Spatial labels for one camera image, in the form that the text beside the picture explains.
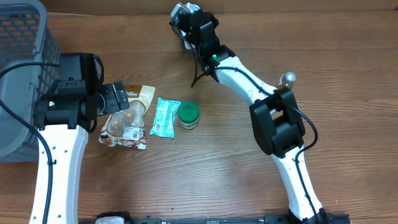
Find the light blue pouch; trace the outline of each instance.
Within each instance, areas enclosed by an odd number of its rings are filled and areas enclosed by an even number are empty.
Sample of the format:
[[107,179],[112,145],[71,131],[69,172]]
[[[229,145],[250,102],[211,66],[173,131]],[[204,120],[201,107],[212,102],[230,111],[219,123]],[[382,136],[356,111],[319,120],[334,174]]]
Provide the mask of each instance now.
[[150,129],[150,135],[159,137],[174,138],[174,121],[178,107],[181,102],[174,100],[157,99],[154,125]]

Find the basket handle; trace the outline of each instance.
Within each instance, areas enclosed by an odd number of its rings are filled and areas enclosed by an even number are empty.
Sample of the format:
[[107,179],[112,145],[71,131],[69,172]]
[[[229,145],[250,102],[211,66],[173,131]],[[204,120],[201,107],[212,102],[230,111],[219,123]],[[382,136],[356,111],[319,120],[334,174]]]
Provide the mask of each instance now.
[[33,54],[39,54],[42,51],[45,26],[47,25],[47,10],[44,5],[38,0],[2,0],[0,3],[0,12],[9,12],[10,7],[15,10],[18,9],[32,9],[34,7],[40,14],[39,28],[37,29],[37,36],[35,46],[33,48]]

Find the plastic bin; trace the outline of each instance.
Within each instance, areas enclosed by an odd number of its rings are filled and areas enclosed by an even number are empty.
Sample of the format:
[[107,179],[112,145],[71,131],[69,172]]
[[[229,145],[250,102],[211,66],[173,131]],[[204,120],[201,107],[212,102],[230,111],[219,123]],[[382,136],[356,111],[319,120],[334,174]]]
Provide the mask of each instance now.
[[[0,71],[25,62],[59,63],[60,50],[37,0],[0,1]],[[0,79],[0,98],[33,125],[34,103],[59,79],[59,68],[27,66]],[[37,161],[39,145],[25,126],[0,108],[0,162]]]

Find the wooden surface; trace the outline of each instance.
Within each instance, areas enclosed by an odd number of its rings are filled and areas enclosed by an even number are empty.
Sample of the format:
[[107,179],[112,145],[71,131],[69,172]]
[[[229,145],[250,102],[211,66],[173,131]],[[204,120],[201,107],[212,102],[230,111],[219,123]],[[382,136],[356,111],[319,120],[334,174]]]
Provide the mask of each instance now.
[[[298,75],[300,109],[316,124],[306,153],[324,208],[352,223],[398,223],[398,13],[296,12],[217,15],[217,34],[270,84]],[[90,135],[80,180],[79,218],[128,210],[134,217],[253,217],[286,213],[274,161],[257,146],[248,106],[210,77],[190,88],[193,59],[168,16],[50,18],[64,52],[93,52],[106,81],[156,87],[157,98],[192,100],[194,130],[148,136],[145,151],[113,149]],[[99,127],[105,118],[99,119]],[[307,127],[305,141],[313,134]],[[36,163],[0,164],[0,223],[28,223]]]
[[[41,0],[48,12],[87,15],[170,14],[181,0]],[[211,12],[393,10],[398,0],[194,0]]]

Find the green lid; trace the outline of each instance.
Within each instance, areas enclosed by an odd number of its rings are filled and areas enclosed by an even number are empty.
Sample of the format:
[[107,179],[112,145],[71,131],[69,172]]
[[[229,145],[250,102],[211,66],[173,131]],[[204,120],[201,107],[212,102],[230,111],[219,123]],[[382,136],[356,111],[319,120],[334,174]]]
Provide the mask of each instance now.
[[180,121],[194,123],[199,118],[199,108],[194,102],[184,102],[178,107],[177,114]]

